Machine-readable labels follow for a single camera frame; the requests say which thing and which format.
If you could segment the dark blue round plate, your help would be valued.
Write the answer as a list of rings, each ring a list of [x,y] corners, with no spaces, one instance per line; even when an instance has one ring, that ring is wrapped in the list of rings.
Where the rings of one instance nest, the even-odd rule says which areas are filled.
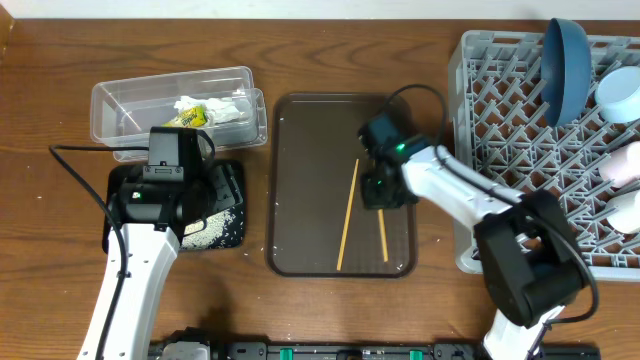
[[[576,22],[552,18],[544,36],[541,79],[542,100],[549,105],[549,126],[576,120],[585,108],[591,83],[591,52],[585,30]]]

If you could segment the light blue bowl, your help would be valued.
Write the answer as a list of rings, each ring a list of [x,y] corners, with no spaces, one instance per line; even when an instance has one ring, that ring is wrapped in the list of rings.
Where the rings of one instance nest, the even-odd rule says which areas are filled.
[[[629,123],[639,119],[639,81],[639,68],[625,66],[599,82],[595,100],[605,121]]]

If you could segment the white cup green inside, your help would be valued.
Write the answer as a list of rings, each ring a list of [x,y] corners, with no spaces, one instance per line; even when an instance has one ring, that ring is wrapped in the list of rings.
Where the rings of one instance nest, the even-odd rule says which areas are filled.
[[[618,232],[624,234],[638,233],[640,228],[638,190],[612,198],[606,205],[610,210],[606,220]]]

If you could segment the wooden chopstick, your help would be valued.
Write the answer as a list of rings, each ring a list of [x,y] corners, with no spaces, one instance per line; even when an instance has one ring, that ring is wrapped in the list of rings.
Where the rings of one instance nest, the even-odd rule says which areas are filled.
[[[356,187],[357,176],[358,176],[358,169],[359,169],[359,159],[356,158],[355,163],[354,163],[353,174],[352,174],[352,178],[351,178],[351,184],[350,184],[349,195],[348,195],[348,200],[347,200],[347,206],[346,206],[346,211],[345,211],[345,217],[344,217],[344,222],[343,222],[343,230],[342,230],[342,233],[341,233],[341,241],[340,241],[338,259],[337,259],[337,264],[336,264],[336,270],[338,272],[341,272],[342,271],[342,267],[343,267],[346,242],[347,242],[350,219],[351,219],[351,213],[352,213],[352,208],[353,208],[355,187]]]
[[[378,225],[379,225],[379,234],[381,239],[381,250],[383,261],[387,263],[389,261],[389,253],[388,253],[388,244],[387,244],[387,234],[386,234],[386,225],[385,225],[385,217],[384,210],[377,210],[378,216]]]

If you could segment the yellow green snack wrapper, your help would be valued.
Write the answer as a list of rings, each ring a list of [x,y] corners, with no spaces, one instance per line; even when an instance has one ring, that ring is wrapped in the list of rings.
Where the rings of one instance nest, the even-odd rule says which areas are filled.
[[[163,124],[170,128],[200,128],[208,123],[206,111],[198,105],[180,112],[176,117]]]

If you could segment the white cup pink inside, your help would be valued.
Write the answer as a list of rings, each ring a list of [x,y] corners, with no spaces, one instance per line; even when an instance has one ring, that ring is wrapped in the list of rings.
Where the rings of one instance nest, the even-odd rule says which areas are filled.
[[[639,142],[632,142],[610,153],[599,166],[599,174],[612,187],[622,188],[639,179],[639,161]]]

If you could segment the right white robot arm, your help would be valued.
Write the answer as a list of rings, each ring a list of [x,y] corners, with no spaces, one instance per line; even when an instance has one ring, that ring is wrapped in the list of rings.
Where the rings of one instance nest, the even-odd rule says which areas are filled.
[[[482,342],[486,356],[543,358],[546,332],[589,283],[557,198],[493,183],[387,113],[363,125],[358,138],[373,162],[361,179],[366,208],[424,198],[472,233],[497,307]]]

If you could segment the white paper napkin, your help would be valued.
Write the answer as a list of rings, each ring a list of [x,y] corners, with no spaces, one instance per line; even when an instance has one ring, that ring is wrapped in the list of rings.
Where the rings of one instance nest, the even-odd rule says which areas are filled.
[[[238,120],[243,116],[248,116],[252,109],[251,103],[246,98],[233,97],[196,99],[181,96],[174,104],[174,108],[179,112],[196,106],[203,108],[207,122],[212,124]]]

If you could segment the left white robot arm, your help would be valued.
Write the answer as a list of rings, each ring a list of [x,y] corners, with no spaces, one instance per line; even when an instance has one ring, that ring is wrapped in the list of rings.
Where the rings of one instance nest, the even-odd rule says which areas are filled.
[[[143,359],[185,228],[208,217],[202,130],[154,127],[148,162],[111,196],[109,255],[81,359]]]

